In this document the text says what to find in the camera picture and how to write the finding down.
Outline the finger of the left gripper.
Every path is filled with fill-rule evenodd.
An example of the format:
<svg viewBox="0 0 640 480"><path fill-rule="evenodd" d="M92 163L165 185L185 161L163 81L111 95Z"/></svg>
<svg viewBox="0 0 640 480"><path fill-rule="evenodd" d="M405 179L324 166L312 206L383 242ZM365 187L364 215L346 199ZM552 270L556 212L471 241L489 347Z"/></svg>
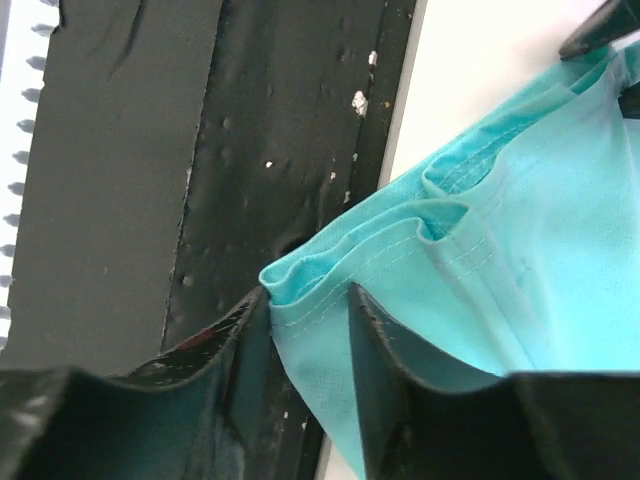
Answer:
<svg viewBox="0 0 640 480"><path fill-rule="evenodd" d="M627 119L640 119L640 83L624 89L618 97L622 116Z"/></svg>
<svg viewBox="0 0 640 480"><path fill-rule="evenodd" d="M639 0L607 0L563 42L560 59L588 54L638 30Z"/></svg>

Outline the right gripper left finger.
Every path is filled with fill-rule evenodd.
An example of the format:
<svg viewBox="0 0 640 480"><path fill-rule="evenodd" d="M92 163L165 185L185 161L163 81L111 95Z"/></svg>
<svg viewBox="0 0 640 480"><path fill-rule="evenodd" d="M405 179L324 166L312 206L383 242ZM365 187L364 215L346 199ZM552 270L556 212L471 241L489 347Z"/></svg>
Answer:
<svg viewBox="0 0 640 480"><path fill-rule="evenodd" d="M256 479L268 299L125 376L74 367L1 374L5 479Z"/></svg>

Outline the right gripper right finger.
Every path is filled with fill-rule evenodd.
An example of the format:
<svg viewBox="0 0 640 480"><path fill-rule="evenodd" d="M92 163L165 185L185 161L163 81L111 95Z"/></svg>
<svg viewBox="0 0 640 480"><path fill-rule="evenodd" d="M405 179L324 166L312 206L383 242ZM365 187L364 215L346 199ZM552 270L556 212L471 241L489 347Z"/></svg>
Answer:
<svg viewBox="0 0 640 480"><path fill-rule="evenodd" d="M498 377L422 339L362 286L349 338L370 479L635 479L639 378Z"/></svg>

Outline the teal t-shirt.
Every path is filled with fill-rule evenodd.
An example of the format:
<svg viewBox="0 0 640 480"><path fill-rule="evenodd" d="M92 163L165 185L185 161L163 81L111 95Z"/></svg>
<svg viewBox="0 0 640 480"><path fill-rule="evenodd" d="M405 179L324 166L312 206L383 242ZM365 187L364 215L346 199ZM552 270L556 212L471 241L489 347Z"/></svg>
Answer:
<svg viewBox="0 0 640 480"><path fill-rule="evenodd" d="M494 375L638 368L638 81L637 45L554 65L261 271L284 368L357 475L352 283Z"/></svg>

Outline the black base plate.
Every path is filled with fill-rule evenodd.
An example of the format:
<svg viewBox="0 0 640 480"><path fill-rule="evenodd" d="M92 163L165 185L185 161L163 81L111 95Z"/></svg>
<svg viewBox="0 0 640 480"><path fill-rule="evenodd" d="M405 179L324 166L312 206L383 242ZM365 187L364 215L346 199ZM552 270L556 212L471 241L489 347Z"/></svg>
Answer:
<svg viewBox="0 0 640 480"><path fill-rule="evenodd" d="M421 10L57 2L1 374L125 376L374 192ZM256 479L312 479L324 432L268 332Z"/></svg>

